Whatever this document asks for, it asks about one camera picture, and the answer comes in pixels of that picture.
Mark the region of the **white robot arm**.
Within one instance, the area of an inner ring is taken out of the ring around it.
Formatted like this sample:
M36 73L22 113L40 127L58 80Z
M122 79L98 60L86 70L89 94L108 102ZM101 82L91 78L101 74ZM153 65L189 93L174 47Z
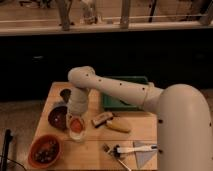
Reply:
M68 72L74 109L81 90L96 89L157 116L158 171L213 171L213 121L207 100L196 88L175 84L160 89L100 77L90 66Z

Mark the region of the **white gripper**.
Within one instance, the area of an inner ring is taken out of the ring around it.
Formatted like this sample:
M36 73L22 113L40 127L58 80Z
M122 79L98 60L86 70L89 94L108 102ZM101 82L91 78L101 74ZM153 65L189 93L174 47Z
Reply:
M76 142L81 142L85 136L85 122L82 117L77 115L67 115L66 126L69 137Z

